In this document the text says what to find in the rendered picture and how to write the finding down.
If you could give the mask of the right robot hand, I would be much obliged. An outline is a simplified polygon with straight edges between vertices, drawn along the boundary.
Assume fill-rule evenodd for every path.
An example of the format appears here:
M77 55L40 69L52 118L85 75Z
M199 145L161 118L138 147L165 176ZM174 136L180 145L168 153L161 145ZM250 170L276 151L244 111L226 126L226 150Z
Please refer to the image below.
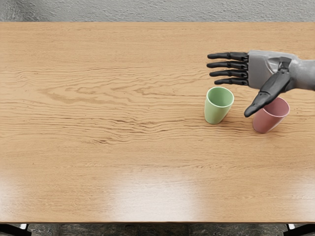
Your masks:
M217 68L211 77L220 76L216 85L248 86L259 92L244 112L250 117L274 101L281 93L292 89L315 91L315 59L300 59L294 54L250 50L224 52L207 56L208 68Z

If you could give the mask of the pink cup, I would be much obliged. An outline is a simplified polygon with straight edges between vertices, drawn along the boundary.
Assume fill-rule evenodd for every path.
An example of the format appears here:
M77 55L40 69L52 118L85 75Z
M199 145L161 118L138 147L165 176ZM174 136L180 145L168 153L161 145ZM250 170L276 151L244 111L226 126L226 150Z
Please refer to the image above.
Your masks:
M268 133L282 122L289 112L289 104L283 98L277 97L255 113L252 127L258 133Z

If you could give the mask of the green cup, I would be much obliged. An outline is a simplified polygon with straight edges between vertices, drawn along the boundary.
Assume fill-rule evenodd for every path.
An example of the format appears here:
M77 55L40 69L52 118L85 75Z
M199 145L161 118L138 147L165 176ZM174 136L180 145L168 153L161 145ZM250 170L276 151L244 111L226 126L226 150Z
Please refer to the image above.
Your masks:
M204 118L209 124L220 123L234 103L233 93L224 87L213 87L207 91Z

